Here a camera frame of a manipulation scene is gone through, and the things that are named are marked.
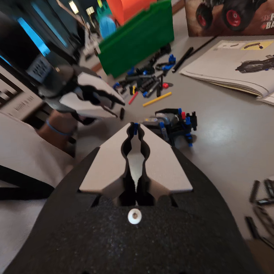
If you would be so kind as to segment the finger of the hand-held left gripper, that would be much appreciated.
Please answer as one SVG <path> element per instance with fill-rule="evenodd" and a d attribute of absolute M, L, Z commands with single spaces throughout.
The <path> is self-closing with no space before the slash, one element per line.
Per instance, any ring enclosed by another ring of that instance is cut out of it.
<path fill-rule="evenodd" d="M 82 72 L 77 77 L 77 83 L 82 91 L 80 97 L 85 101 L 105 107 L 113 107 L 115 103 L 125 105 L 125 101 L 119 93 L 98 76 Z"/>
<path fill-rule="evenodd" d="M 70 92 L 63 95 L 60 103 L 66 107 L 73 109 L 78 115 L 94 119 L 118 118 L 118 115 L 113 113 L 104 105 L 94 105 L 90 101 L 81 100 L 77 94 Z"/>

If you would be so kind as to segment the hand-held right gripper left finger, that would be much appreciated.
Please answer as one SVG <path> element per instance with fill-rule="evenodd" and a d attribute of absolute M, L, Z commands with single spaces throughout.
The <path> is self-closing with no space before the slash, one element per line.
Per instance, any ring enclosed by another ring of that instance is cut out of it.
<path fill-rule="evenodd" d="M 118 199 L 122 206 L 136 204 L 135 182 L 132 179 L 128 154 L 135 136 L 135 123 L 130 122 L 105 141 L 87 171 L 79 191 Z"/>

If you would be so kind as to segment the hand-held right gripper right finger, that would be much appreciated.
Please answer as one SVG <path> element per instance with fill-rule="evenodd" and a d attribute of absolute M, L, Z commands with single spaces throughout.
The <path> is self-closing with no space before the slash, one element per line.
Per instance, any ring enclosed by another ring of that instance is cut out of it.
<path fill-rule="evenodd" d="M 144 157 L 136 189 L 139 206 L 153 206 L 162 196 L 193 191 L 174 147 L 142 124 L 138 126 L 138 138 Z"/>

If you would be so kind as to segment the black and blue lego assembly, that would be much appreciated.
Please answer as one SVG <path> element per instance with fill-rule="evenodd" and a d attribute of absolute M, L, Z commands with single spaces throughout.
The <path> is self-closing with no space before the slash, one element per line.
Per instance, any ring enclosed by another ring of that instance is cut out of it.
<path fill-rule="evenodd" d="M 182 136 L 189 147 L 193 146 L 192 132 L 197 130 L 198 125 L 196 112 L 186 113 L 181 108 L 158 110 L 140 124 L 172 146 L 175 146 L 175 138 Z"/>

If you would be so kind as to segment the person's left forearm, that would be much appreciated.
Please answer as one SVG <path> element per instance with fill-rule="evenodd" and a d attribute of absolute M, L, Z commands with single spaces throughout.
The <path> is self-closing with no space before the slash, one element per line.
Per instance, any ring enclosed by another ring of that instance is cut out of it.
<path fill-rule="evenodd" d="M 50 125 L 60 132 L 68 133 L 73 129 L 75 131 L 77 130 L 78 121 L 73 118 L 71 113 L 61 113 L 53 110 L 47 119 L 49 120 Z M 66 137 L 51 131 L 46 123 L 44 123 L 44 125 L 38 129 L 36 133 L 54 147 L 62 150 L 72 157 L 75 156 L 72 148 L 68 145 L 71 136 Z"/>

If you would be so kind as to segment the pile of small lego pieces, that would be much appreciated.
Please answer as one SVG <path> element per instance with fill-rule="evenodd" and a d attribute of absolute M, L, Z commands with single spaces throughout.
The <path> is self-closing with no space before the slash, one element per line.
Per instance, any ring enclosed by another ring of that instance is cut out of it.
<path fill-rule="evenodd" d="M 113 85 L 113 89 L 124 94 L 129 87 L 131 95 L 139 91 L 145 98 L 149 98 L 156 91 L 159 97 L 163 89 L 163 78 L 175 64 L 176 58 L 171 54 L 171 45 L 168 43 L 161 47 L 143 67 L 132 67 L 124 80 Z"/>

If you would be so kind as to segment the yellow lego axle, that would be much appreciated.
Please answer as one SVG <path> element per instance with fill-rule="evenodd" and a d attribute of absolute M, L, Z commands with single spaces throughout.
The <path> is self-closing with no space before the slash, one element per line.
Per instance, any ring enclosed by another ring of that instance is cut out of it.
<path fill-rule="evenodd" d="M 171 95 L 172 95 L 172 92 L 168 92 L 168 93 L 163 94 L 163 95 L 161 95 L 161 96 L 159 96 L 159 97 L 157 97 L 157 98 L 155 98 L 153 100 L 150 100 L 150 101 L 144 103 L 142 106 L 143 107 L 147 107 L 147 106 L 152 105 L 152 104 L 154 104 L 154 103 L 156 103 L 158 101 L 161 101 L 161 100 L 163 100 L 163 99 L 165 99 L 167 97 L 170 97 Z"/>

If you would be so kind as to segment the long black lego beam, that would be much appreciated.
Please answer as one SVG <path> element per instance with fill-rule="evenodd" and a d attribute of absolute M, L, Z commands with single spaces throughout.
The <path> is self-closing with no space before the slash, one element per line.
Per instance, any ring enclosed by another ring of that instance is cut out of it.
<path fill-rule="evenodd" d="M 172 73 L 175 73 L 180 66 L 183 64 L 183 62 L 192 54 L 194 48 L 190 47 L 185 53 L 184 55 L 177 61 L 177 63 L 175 64 L 175 66 L 172 68 Z"/>

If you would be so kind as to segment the group of black lego beams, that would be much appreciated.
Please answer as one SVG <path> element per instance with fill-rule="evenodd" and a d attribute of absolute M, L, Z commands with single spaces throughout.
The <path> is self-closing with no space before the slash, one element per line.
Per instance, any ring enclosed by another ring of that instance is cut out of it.
<path fill-rule="evenodd" d="M 249 202 L 252 204 L 253 212 L 263 225 L 263 227 L 266 229 L 266 231 L 270 234 L 270 236 L 273 237 L 274 235 L 274 222 L 273 218 L 269 215 L 269 213 L 266 210 L 266 207 L 273 206 L 274 205 L 274 181 L 273 176 L 265 179 L 263 181 L 263 184 L 265 186 L 265 190 L 267 193 L 266 198 L 262 198 L 260 200 L 257 199 L 257 193 L 259 191 L 260 187 L 260 181 L 255 180 L 252 186 L 251 194 L 249 197 Z M 244 217 L 245 222 L 247 224 L 247 227 L 249 229 L 249 232 L 251 233 L 253 239 L 260 240 L 265 245 L 267 245 L 269 248 L 274 250 L 274 244 L 273 241 L 267 239 L 266 237 L 263 237 L 259 234 L 258 228 L 255 225 L 255 222 L 252 217 L 245 216 Z"/>

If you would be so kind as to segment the lego instruction booklet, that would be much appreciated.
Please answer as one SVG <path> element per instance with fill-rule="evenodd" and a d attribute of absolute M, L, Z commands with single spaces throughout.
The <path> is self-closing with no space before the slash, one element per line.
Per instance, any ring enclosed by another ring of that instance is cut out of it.
<path fill-rule="evenodd" d="M 179 73 L 274 105 L 273 39 L 221 40 Z"/>

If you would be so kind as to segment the monster truck lego box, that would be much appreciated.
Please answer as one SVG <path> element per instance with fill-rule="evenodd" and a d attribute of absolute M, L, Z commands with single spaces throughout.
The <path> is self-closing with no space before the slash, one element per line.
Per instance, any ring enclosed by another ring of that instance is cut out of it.
<path fill-rule="evenodd" d="M 187 0 L 185 12 L 190 37 L 274 34 L 273 0 Z"/>

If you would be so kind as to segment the blue wristband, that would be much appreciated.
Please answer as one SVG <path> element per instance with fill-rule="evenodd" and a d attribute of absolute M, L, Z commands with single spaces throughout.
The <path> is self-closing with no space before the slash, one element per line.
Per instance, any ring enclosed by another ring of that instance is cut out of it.
<path fill-rule="evenodd" d="M 48 126 L 48 128 L 49 128 L 51 131 L 53 131 L 53 132 L 55 132 L 55 133 L 57 133 L 57 134 L 59 134 L 59 135 L 66 136 L 66 137 L 72 136 L 73 133 L 74 133 L 74 131 L 75 131 L 75 130 L 73 129 L 73 130 L 71 130 L 71 131 L 68 132 L 68 133 L 60 132 L 60 131 L 58 131 L 56 128 L 54 128 L 53 126 L 50 125 L 50 122 L 49 122 L 48 119 L 46 120 L 46 125 Z"/>

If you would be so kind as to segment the green plastic bin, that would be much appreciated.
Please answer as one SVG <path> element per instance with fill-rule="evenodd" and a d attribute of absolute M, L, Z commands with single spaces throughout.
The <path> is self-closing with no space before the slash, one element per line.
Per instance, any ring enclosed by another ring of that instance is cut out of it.
<path fill-rule="evenodd" d="M 100 42 L 98 58 L 116 78 L 173 40 L 171 1 L 157 1 Z"/>

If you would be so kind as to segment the light blue object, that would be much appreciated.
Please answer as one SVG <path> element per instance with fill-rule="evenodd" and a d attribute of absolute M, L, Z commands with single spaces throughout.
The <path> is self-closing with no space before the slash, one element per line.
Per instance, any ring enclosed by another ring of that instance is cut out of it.
<path fill-rule="evenodd" d="M 100 30 L 102 39 L 106 39 L 107 37 L 115 33 L 117 28 L 112 17 L 103 16 L 99 22 L 99 30 Z"/>

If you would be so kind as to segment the person in grey shirt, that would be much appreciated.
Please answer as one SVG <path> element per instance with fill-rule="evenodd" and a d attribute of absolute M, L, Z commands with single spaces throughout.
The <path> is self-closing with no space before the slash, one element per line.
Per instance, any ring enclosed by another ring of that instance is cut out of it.
<path fill-rule="evenodd" d="M 42 139 L 29 124 L 1 113 L 0 164 L 56 188 L 74 159 Z M 7 200 L 4 188 L 22 187 L 1 180 L 1 273 L 27 240 L 46 199 Z"/>

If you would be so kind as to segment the orange plastic bin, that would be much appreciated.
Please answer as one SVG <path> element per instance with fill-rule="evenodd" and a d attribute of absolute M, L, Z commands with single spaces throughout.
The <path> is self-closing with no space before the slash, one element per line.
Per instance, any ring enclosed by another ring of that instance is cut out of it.
<path fill-rule="evenodd" d="M 149 9 L 156 0 L 107 0 L 111 13 L 119 25 L 132 19 L 139 12 Z"/>

